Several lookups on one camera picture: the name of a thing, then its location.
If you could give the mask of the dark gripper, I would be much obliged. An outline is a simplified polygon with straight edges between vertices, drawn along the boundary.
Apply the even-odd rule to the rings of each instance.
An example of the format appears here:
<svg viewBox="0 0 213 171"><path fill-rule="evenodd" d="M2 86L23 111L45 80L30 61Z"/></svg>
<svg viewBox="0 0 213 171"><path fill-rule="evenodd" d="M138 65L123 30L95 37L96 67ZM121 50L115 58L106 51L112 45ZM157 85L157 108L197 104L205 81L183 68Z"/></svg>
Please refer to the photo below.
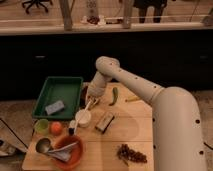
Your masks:
<svg viewBox="0 0 213 171"><path fill-rule="evenodd" d="M81 96L80 96L80 108L85 107L85 101L86 101L86 94L87 94L87 89L88 86L83 86L82 91L81 91ZM92 108L94 108L94 106L96 104L98 104L100 102L100 98L95 98L95 100L91 101L88 110L91 110Z"/></svg>

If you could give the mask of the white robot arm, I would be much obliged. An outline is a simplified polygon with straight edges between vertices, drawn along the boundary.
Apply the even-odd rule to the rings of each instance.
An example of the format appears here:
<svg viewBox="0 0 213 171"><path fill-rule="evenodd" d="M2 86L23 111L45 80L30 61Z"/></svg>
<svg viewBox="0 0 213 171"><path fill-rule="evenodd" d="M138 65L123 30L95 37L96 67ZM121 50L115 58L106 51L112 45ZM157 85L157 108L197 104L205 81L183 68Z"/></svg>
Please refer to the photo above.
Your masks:
<svg viewBox="0 0 213 171"><path fill-rule="evenodd" d="M135 75L116 58L101 56L95 66L87 101L101 97L115 79L152 107L154 171L207 171L200 110L189 91L164 88Z"/></svg>

